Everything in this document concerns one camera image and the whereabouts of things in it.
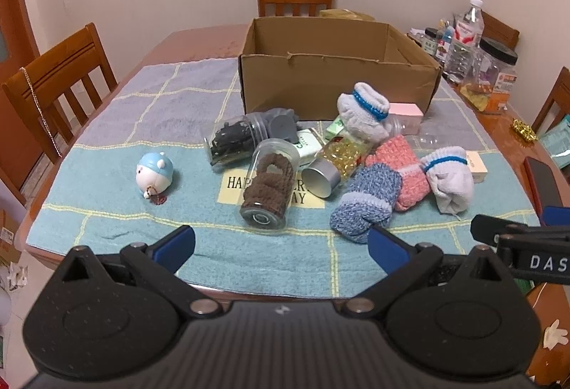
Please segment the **gold blister pill pack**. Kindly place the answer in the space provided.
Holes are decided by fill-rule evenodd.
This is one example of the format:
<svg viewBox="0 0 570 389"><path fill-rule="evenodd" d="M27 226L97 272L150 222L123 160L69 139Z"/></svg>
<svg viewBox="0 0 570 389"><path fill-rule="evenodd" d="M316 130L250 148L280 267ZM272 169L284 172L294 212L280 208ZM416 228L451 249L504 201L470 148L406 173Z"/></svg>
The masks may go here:
<svg viewBox="0 0 570 389"><path fill-rule="evenodd" d="M510 98L510 93L494 92L490 86L475 83L462 85L460 93L473 108L487 115L501 114Z"/></svg>

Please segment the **green tissue pack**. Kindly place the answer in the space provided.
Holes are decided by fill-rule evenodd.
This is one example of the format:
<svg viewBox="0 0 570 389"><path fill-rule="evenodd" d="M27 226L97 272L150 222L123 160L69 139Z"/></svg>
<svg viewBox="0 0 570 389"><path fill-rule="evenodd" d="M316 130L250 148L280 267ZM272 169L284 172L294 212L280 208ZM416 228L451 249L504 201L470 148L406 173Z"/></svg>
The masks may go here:
<svg viewBox="0 0 570 389"><path fill-rule="evenodd" d="M330 141L336 135L341 133L345 129L344 123L340 117L337 117L326 129L323 133L323 138L326 141Z"/></svg>
<svg viewBox="0 0 570 389"><path fill-rule="evenodd" d="M295 147L300 156L300 167L310 164L323 149L325 141L314 128L300 129L297 132Z"/></svg>

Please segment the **wooden chair left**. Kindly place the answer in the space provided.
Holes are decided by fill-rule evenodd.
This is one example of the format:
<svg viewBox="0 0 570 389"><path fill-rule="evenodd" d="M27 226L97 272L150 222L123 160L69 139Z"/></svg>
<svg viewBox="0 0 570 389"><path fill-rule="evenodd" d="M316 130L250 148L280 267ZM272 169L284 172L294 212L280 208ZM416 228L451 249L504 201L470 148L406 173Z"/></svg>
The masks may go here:
<svg viewBox="0 0 570 389"><path fill-rule="evenodd" d="M62 150L56 138L66 144L74 139L72 127L56 104L64 97L73 116L84 126L88 115L72 91L79 83L85 89L95 109L102 105L102 97L95 88L90 73L99 70L110 92L118 82L102 46L93 22L49 49L1 85L9 103L32 134L43 154L52 164L61 161Z"/></svg>

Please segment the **jar of brown hair ties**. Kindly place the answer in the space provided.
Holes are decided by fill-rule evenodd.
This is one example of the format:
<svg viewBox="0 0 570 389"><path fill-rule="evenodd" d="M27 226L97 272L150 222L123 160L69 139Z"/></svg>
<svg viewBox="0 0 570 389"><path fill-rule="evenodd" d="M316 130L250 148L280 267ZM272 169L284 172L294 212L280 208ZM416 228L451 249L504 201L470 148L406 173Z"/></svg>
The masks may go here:
<svg viewBox="0 0 570 389"><path fill-rule="evenodd" d="M278 232L285 227L299 165L297 148L285 140L270 138L257 145L240 204L247 228Z"/></svg>

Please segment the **wooden chair far right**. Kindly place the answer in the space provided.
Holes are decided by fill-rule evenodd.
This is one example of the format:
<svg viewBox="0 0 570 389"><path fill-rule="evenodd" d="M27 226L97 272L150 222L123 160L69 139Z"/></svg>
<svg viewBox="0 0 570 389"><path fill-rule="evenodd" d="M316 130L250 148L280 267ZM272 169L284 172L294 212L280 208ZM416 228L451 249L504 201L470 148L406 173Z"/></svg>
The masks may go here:
<svg viewBox="0 0 570 389"><path fill-rule="evenodd" d="M485 11L482 12L482 16L484 21L483 36L499 41L508 48L515 50L519 42L520 32Z"/></svg>

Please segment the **pink knit sock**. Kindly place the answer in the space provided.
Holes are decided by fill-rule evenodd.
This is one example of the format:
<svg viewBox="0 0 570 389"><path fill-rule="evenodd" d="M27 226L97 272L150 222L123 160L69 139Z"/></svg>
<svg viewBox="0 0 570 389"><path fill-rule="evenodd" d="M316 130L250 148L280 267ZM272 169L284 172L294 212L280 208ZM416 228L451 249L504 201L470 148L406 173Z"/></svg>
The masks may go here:
<svg viewBox="0 0 570 389"><path fill-rule="evenodd" d="M404 212L420 203L431 188L419 159L402 135L389 138L366 156L365 165L384 163L402 178L402 187L395 203L395 209Z"/></svg>

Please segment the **blue grey checked towel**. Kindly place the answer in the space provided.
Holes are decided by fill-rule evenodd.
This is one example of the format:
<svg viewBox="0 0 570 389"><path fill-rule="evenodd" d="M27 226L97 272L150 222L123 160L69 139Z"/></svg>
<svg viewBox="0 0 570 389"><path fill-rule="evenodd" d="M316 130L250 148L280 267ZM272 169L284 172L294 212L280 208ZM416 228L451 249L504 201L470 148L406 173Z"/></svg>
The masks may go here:
<svg viewBox="0 0 570 389"><path fill-rule="evenodd" d="M73 246L115 253L134 241L152 243L181 225L196 233L181 279L246 295L347 297L383 271L365 246L330 229L337 199L320 200L302 183L280 232L253 232L240 218L247 166L215 169L203 129L243 112L238 63L212 59L146 66L82 132L56 175L27 235L55 255ZM135 182L147 152L174 166L166 202L145 200Z"/></svg>

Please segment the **blue knit sock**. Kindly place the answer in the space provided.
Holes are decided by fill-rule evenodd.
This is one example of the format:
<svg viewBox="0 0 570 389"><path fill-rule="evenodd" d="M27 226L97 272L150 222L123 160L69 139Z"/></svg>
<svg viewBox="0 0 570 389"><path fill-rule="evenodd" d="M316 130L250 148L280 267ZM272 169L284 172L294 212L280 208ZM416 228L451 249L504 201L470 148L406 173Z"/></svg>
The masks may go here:
<svg viewBox="0 0 570 389"><path fill-rule="evenodd" d="M400 174L384 163L360 168L330 215L330 228L357 244L366 244L374 225L385 228L402 189Z"/></svg>

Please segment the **small beige box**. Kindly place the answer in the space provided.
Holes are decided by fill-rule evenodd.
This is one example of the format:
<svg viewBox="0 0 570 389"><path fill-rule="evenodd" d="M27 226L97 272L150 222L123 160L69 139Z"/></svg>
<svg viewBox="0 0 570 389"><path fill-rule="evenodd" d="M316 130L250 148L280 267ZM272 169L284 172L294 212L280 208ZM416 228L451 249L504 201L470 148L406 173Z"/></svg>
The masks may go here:
<svg viewBox="0 0 570 389"><path fill-rule="evenodd" d="M486 175L488 175L488 169L485 166L483 159L475 150L467 150L466 155L473 181L475 183L484 182Z"/></svg>

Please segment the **green tissue pack front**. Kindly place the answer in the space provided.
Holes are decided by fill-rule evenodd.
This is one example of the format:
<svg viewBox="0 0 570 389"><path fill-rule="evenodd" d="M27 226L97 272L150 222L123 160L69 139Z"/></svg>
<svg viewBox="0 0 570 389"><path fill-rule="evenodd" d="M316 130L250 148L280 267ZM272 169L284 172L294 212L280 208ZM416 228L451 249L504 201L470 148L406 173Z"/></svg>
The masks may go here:
<svg viewBox="0 0 570 389"><path fill-rule="evenodd" d="M325 141L314 128L300 129L297 132L295 147L300 156L300 167L310 164L323 149Z"/></svg>

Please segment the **jar of golden capsules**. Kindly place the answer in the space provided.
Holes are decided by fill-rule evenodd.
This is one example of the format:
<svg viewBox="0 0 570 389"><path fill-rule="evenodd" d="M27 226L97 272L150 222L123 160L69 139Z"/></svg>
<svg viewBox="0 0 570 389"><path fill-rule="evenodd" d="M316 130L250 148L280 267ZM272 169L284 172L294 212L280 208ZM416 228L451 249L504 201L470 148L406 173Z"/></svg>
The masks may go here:
<svg viewBox="0 0 570 389"><path fill-rule="evenodd" d="M301 171L304 188L318 198L328 198L350 179L371 148L368 141L351 135L336 135Z"/></svg>

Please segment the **white sock blue band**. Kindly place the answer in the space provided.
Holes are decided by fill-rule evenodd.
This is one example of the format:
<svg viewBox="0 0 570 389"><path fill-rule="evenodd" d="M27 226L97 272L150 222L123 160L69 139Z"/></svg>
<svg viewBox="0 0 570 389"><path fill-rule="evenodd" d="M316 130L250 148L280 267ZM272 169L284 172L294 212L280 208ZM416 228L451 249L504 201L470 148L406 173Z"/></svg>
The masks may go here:
<svg viewBox="0 0 570 389"><path fill-rule="evenodd" d="M337 98L338 115L345 129L373 144L389 136L385 125L389 107L388 99L365 82L355 83L351 93L341 93Z"/></svg>
<svg viewBox="0 0 570 389"><path fill-rule="evenodd" d="M436 149L419 162L441 213L459 215L468 209L475 181L463 148L453 145Z"/></svg>

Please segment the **pink small box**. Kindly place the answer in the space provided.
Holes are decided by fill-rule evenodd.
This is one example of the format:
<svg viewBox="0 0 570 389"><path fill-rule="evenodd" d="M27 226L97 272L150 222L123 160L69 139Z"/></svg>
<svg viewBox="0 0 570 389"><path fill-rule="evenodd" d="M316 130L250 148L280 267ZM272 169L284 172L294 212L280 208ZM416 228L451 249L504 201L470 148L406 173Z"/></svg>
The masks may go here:
<svg viewBox="0 0 570 389"><path fill-rule="evenodd" d="M414 103L392 102L389 117L399 134L418 135L424 115Z"/></svg>

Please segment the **blue white piggy toy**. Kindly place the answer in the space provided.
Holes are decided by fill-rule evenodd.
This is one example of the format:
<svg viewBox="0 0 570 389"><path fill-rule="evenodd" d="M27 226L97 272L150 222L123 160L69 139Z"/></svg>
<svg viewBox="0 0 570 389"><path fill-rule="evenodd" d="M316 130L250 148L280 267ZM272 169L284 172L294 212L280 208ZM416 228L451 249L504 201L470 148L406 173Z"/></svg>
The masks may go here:
<svg viewBox="0 0 570 389"><path fill-rule="evenodd" d="M174 166L165 152L147 152L136 166L135 182L145 200L154 205L166 202L165 192L173 182Z"/></svg>

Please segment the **small blue label bottle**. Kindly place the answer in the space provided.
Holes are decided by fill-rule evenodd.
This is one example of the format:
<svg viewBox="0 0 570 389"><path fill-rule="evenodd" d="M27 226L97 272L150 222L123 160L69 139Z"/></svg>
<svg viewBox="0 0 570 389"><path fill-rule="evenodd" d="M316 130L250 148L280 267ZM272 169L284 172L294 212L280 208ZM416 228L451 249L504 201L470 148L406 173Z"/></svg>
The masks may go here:
<svg viewBox="0 0 570 389"><path fill-rule="evenodd" d="M446 61L453 35L454 28L451 25L447 25L437 31L437 49L435 57L440 63L445 63Z"/></svg>

